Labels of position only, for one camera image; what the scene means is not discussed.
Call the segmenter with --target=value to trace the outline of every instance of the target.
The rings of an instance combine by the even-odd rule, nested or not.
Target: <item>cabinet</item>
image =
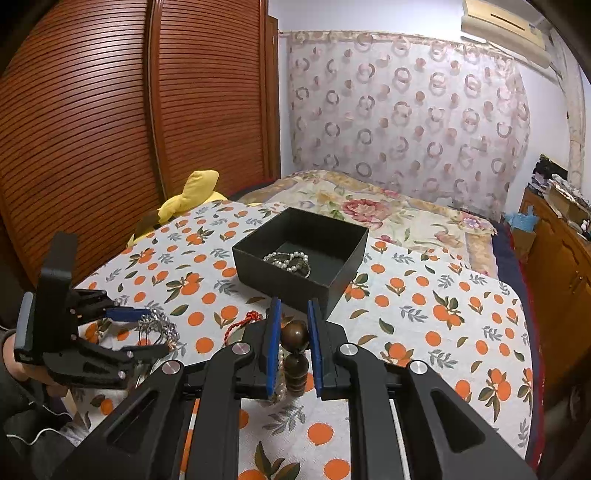
[[[540,220],[524,270],[540,334],[544,388],[553,398],[591,357],[591,245],[526,190],[521,212],[530,205]]]

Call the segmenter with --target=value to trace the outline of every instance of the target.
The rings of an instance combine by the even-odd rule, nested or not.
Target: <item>wardrobe door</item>
[[[224,194],[260,184],[270,176],[261,97],[265,2],[161,4],[162,139],[156,143],[168,170],[163,171],[167,194],[179,193],[194,170],[217,170],[216,190]],[[159,133],[156,128],[156,139]]]
[[[148,149],[145,0],[61,0],[0,78],[0,210],[33,283],[57,230],[75,280],[125,248],[161,203]]]

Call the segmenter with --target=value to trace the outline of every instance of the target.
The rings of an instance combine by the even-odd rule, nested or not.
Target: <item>black box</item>
[[[287,208],[232,248],[242,283],[306,313],[316,297],[329,317],[363,261],[368,229],[316,213]],[[308,255],[310,276],[282,270],[263,260],[272,252]]]

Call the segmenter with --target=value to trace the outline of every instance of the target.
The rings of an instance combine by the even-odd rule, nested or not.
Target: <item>bed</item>
[[[319,171],[280,180],[243,202],[248,205],[210,202],[186,212],[79,286],[104,289],[123,305],[164,311],[180,334],[168,358],[190,365],[222,348],[227,329],[247,312],[264,314],[269,306],[267,296],[236,275],[231,250],[241,238],[289,205],[369,224],[363,262],[330,321],[386,362],[430,362],[537,466],[541,368],[525,285],[501,225]],[[471,270],[474,265],[481,272]],[[446,297],[457,315],[441,315]],[[304,318],[287,306],[283,315],[284,321]],[[114,349],[156,339],[107,321],[81,326],[80,335]],[[74,389],[73,395],[93,430],[126,393]],[[196,402],[191,429],[198,414]],[[243,400],[239,480],[350,478],[347,417],[345,401],[316,398],[310,373],[300,398]],[[194,438],[191,430],[184,462]],[[269,461],[261,462],[262,456]],[[276,462],[278,471],[265,470]]]
[[[239,201],[280,202],[358,223],[367,226],[378,241],[434,257],[449,252],[472,270],[510,285],[522,301],[532,352],[536,388],[532,392],[531,440],[525,458],[537,466],[544,446],[543,362],[531,297],[513,252],[511,232],[505,225],[326,170],[294,173]]]

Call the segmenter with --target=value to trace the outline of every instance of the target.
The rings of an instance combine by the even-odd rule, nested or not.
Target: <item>brown bead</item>
[[[292,320],[281,329],[281,346],[290,353],[303,352],[308,342],[308,327],[304,322]]]
[[[283,361],[283,369],[287,391],[294,397],[302,396],[310,369],[308,359],[300,353],[292,353]]]

